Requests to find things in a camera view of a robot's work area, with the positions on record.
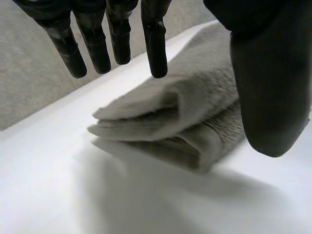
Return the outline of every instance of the black robotic finger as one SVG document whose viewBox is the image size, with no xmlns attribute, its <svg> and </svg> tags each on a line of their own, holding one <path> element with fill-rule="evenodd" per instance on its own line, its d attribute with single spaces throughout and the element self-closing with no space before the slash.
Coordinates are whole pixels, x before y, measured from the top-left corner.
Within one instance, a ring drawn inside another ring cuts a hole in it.
<svg viewBox="0 0 312 234">
<path fill-rule="evenodd" d="M 87 68 L 70 27 L 70 18 L 57 20 L 52 25 L 43 25 L 42 21 L 40 24 L 48 33 L 70 74 L 75 78 L 84 77 Z"/>
<path fill-rule="evenodd" d="M 14 0 L 48 33 L 73 77 L 87 74 L 78 45 L 70 27 L 71 7 L 67 0 Z"/>
<path fill-rule="evenodd" d="M 123 65 L 130 62 L 129 16 L 138 0 L 107 0 L 106 15 L 109 24 L 115 60 Z"/>
<path fill-rule="evenodd" d="M 147 56 L 153 77 L 167 75 L 165 33 L 163 17 L 166 15 L 171 0 L 142 0 L 141 18 L 145 36 Z"/>
<path fill-rule="evenodd" d="M 111 62 L 106 47 L 106 37 L 102 29 L 105 14 L 105 0 L 72 0 L 73 12 L 83 36 L 93 66 L 99 74 L 111 70 Z"/>
<path fill-rule="evenodd" d="M 312 3 L 286 2 L 259 30 L 231 36 L 246 136 L 271 157 L 286 153 L 308 123 Z"/>
</svg>

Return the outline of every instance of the gray towel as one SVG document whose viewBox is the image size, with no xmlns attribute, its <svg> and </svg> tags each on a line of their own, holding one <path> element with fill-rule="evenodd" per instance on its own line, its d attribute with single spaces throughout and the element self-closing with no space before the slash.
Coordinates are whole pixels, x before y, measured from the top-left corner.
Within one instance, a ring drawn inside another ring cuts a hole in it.
<svg viewBox="0 0 312 234">
<path fill-rule="evenodd" d="M 229 36 L 218 22 L 202 29 L 169 63 L 165 78 L 150 78 L 99 108 L 89 132 L 207 171 L 244 136 Z"/>
</svg>

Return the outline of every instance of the robotic finger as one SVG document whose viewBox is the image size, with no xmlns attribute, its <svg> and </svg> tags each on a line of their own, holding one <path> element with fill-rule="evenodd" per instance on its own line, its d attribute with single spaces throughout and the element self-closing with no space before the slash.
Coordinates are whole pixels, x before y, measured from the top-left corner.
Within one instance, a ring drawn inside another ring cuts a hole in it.
<svg viewBox="0 0 312 234">
<path fill-rule="evenodd" d="M 68 71 L 75 78 L 84 77 L 87 68 L 70 27 L 71 6 L 67 0 L 14 0 L 49 35 Z"/>
</svg>

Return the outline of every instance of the white table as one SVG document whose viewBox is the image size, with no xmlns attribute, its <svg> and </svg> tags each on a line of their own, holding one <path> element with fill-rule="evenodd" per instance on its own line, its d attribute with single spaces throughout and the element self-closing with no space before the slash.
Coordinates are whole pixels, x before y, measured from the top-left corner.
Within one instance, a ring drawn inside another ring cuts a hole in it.
<svg viewBox="0 0 312 234">
<path fill-rule="evenodd" d="M 144 54 L 1 133 L 1 234 L 312 233 L 311 123 L 283 157 L 244 142 L 205 176 L 87 133 L 149 75 Z"/>
</svg>

